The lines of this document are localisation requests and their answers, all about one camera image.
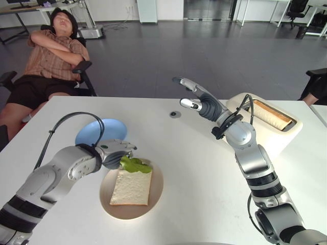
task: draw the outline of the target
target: white cabinet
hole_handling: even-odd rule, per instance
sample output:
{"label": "white cabinet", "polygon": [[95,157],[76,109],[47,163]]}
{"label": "white cabinet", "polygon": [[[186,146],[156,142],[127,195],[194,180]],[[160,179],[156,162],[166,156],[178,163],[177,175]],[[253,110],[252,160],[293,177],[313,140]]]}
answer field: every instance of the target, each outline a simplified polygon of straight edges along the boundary
{"label": "white cabinet", "polygon": [[137,0],[137,7],[141,23],[158,22],[156,0]]}

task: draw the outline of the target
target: brown plaid shirt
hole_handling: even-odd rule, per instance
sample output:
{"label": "brown plaid shirt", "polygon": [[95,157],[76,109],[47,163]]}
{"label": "brown plaid shirt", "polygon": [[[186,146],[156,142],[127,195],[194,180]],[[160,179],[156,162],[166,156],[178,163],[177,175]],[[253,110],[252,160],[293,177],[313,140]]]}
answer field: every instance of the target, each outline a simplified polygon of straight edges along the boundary
{"label": "brown plaid shirt", "polygon": [[[89,60],[87,49],[78,41],[69,37],[57,37],[50,30],[42,30],[41,33],[67,47],[72,53],[80,54],[85,60]],[[34,47],[27,62],[24,75],[37,75],[45,78],[57,78],[68,81],[81,80],[79,74],[72,73],[72,66],[51,53],[46,47],[35,45],[28,40],[28,46]]]}

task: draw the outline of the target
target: bread slice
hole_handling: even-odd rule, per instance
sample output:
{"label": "bread slice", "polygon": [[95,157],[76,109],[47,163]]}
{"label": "bread slice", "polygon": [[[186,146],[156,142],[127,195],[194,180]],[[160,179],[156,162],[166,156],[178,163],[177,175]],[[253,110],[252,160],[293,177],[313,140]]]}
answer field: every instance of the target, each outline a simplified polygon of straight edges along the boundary
{"label": "bread slice", "polygon": [[292,122],[290,118],[278,113],[258,100],[253,101],[253,113],[256,117],[281,131]]}
{"label": "bread slice", "polygon": [[152,171],[130,173],[120,169],[110,200],[111,205],[148,205]]}

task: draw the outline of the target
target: blue plate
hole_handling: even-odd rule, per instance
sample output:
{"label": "blue plate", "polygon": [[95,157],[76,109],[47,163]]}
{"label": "blue plate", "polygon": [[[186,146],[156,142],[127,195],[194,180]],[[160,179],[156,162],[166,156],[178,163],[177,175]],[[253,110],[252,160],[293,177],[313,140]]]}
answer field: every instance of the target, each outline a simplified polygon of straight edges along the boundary
{"label": "blue plate", "polygon": [[[101,140],[107,139],[125,139],[127,135],[127,128],[125,124],[117,119],[102,119],[104,123],[104,134]],[[91,122],[86,125],[77,134],[75,144],[94,144],[100,135],[100,125],[98,121]]]}

